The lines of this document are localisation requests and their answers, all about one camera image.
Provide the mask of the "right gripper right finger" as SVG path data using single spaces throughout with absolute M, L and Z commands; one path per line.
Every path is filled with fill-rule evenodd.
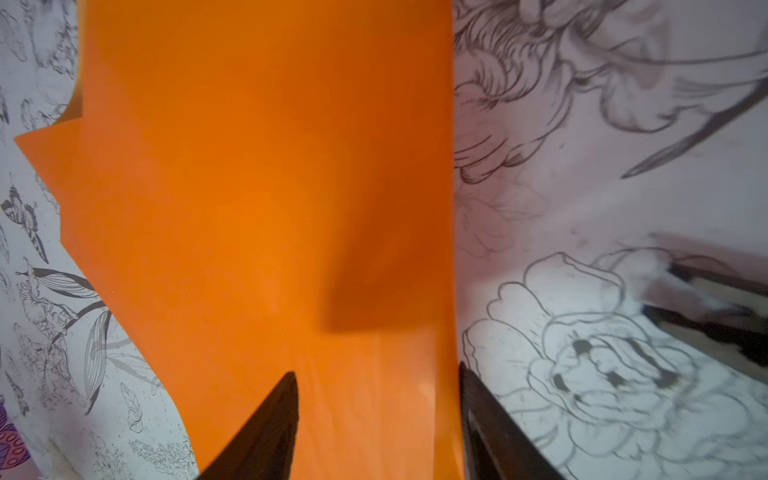
M 459 365 L 459 396 L 467 479 L 563 480 L 465 364 Z

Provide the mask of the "orange wrapping paper sheet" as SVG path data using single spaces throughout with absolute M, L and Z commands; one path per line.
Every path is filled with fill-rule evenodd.
M 447 1 L 83 1 L 17 140 L 209 466 L 296 376 L 295 479 L 463 475 Z

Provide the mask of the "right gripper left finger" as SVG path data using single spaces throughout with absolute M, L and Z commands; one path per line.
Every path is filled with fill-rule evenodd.
M 289 371 L 198 479 L 288 480 L 298 423 L 299 388 Z

